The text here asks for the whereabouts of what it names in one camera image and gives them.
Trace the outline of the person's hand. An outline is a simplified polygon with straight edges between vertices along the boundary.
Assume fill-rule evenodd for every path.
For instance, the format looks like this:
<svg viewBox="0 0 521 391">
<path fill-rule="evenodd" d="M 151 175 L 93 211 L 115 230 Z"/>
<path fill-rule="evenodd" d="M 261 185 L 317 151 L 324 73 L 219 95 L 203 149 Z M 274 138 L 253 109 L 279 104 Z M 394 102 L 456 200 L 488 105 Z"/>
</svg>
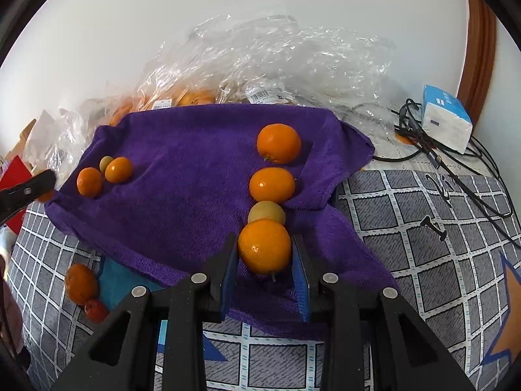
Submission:
<svg viewBox="0 0 521 391">
<path fill-rule="evenodd" d="M 1 285 L 3 286 L 3 299 L 4 299 L 4 307 L 5 307 L 5 314 L 7 319 L 7 325 L 9 326 L 9 329 L 11 331 L 10 335 L 12 337 L 12 342 L 14 344 L 15 350 L 13 351 L 12 348 L 10 348 L 11 351 L 13 351 L 16 355 L 20 354 L 20 351 L 24 347 L 24 340 L 23 340 L 23 319 L 22 314 L 20 311 L 20 308 L 15 301 L 13 295 L 11 294 L 11 290 L 7 283 L 4 280 L 5 276 L 5 258 L 1 257 Z M 5 338 L 6 343 L 8 345 L 11 345 L 9 334 L 7 333 L 5 326 L 3 326 L 1 337 Z"/>
</svg>

